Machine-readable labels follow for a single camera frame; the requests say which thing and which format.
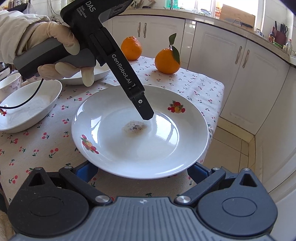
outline knife block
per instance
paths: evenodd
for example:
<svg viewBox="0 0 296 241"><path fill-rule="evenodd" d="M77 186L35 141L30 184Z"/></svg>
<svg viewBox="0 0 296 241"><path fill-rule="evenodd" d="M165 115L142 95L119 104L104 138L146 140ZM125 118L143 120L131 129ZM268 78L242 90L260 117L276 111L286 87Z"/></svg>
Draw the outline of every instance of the knife block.
<svg viewBox="0 0 296 241"><path fill-rule="evenodd" d="M287 37L285 34L283 34L282 32L276 30L274 32L274 36L275 36L275 42L278 43L279 45L281 46L284 46L286 44L286 40L287 40Z"/></svg>

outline white bowl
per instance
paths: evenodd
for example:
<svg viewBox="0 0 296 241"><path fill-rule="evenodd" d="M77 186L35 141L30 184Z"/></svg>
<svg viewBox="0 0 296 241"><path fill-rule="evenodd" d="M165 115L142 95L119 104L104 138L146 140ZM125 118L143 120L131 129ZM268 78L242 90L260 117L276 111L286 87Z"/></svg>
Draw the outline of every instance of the white bowl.
<svg viewBox="0 0 296 241"><path fill-rule="evenodd" d="M72 137L82 155L107 172L133 179L168 177L193 165L208 143L201 112L186 98L160 87L146 85L145 96L155 112L148 121L121 86L85 100L72 121ZM175 112L168 110L171 105L178 105Z"/></svg>
<svg viewBox="0 0 296 241"><path fill-rule="evenodd" d="M22 86L22 77L20 73L12 74L0 81L0 103L11 93Z"/></svg>
<svg viewBox="0 0 296 241"><path fill-rule="evenodd" d="M40 81L30 83L9 95L1 106L17 106L36 91ZM16 109L5 110L0 114L0 131L16 133L30 128L41 121L54 106L62 90L58 80L43 81L36 95L26 104Z"/></svg>
<svg viewBox="0 0 296 241"><path fill-rule="evenodd" d="M110 71L111 70L107 64L104 64L101 67L100 64L97 62L94 68L94 80L97 81L104 78ZM83 85L80 71L73 75L71 78L63 78L59 81L64 85Z"/></svg>

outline cutting board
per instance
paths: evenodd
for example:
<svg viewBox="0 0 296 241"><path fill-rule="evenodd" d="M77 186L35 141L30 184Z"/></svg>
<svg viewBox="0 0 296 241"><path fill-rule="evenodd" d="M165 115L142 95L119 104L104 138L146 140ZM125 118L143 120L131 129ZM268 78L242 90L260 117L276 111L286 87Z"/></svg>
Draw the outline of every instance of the cutting board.
<svg viewBox="0 0 296 241"><path fill-rule="evenodd" d="M220 20L233 23L233 21L236 18L239 18L243 23L246 23L246 24L252 26L252 27L247 27L245 25L242 25L242 28L249 30L249 31L254 30L254 26L255 26L255 16L254 15L244 12L242 10L239 10L237 8L223 4L223 7L221 9L221 14L220 14ZM240 21L238 19L234 23L240 26Z"/></svg>

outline tablecloth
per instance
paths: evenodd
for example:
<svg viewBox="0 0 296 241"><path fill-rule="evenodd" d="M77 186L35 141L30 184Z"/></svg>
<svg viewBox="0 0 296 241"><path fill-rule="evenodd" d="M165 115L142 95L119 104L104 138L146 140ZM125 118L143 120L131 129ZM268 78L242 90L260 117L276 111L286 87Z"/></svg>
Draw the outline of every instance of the tablecloth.
<svg viewBox="0 0 296 241"><path fill-rule="evenodd" d="M185 69L172 75L159 72L154 59L140 57L131 61L144 85L172 90L195 104L204 115L210 130L215 131L223 98L222 83ZM119 85L112 73L91 87L65 85L56 105L38 124L15 134L0 133L0 180L9 202L34 167L56 172L63 166L77 166L86 159L78 151L71 137L71 120L78 106L86 98L107 87ZM175 176L157 180L134 180L98 171L90 181L112 199L116 196L170 196L174 198L195 183L183 171Z"/></svg>

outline cabinet handle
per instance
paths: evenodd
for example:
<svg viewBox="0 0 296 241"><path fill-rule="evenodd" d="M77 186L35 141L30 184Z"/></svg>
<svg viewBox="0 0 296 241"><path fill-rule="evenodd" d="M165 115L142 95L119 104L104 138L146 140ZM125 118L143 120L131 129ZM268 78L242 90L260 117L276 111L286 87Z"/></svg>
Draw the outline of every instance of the cabinet handle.
<svg viewBox="0 0 296 241"><path fill-rule="evenodd" d="M248 51L247 51L247 55L246 55L246 58L245 58L245 60L244 60L244 64L242 65L243 68L246 67L246 63L247 63L248 58L249 58L249 53L250 53L250 50L248 49Z"/></svg>
<svg viewBox="0 0 296 241"><path fill-rule="evenodd" d="M140 32L141 32L141 22L139 23L139 26L138 26L138 37L140 37Z"/></svg>
<svg viewBox="0 0 296 241"><path fill-rule="evenodd" d="M144 31L143 31L143 33L144 33L144 38L146 38L146 28L147 28L147 23L145 23L145 25L144 25Z"/></svg>
<svg viewBox="0 0 296 241"><path fill-rule="evenodd" d="M239 61L241 51L242 51L242 46L239 47L239 52L237 53L237 59L235 61L235 64L237 64L237 62Z"/></svg>

